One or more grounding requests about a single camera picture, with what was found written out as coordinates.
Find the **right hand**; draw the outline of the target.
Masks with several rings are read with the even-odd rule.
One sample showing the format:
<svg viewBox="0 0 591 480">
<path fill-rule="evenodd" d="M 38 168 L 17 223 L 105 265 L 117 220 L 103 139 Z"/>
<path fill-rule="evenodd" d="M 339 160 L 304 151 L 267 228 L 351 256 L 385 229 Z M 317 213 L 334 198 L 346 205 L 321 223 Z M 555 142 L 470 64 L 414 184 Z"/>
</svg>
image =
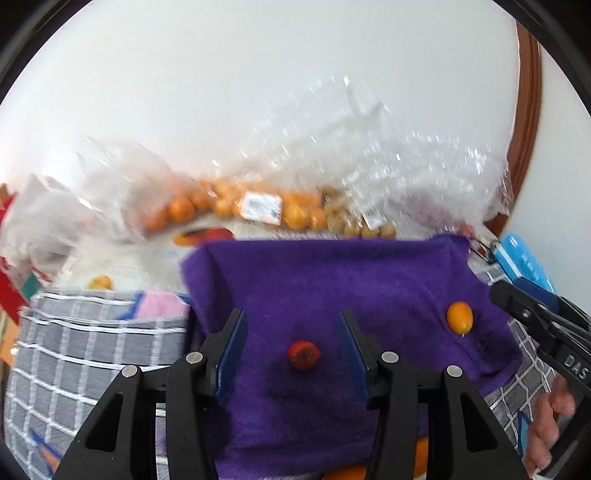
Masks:
<svg viewBox="0 0 591 480">
<path fill-rule="evenodd" d="M 530 478 L 546 469 L 551 463 L 550 448 L 560 436 L 556 418 L 559 415 L 571 418 L 576 408 L 567 380 L 558 375 L 554 379 L 551 392 L 539 396 L 534 409 L 534 418 L 529 426 L 524 464 Z"/>
</svg>

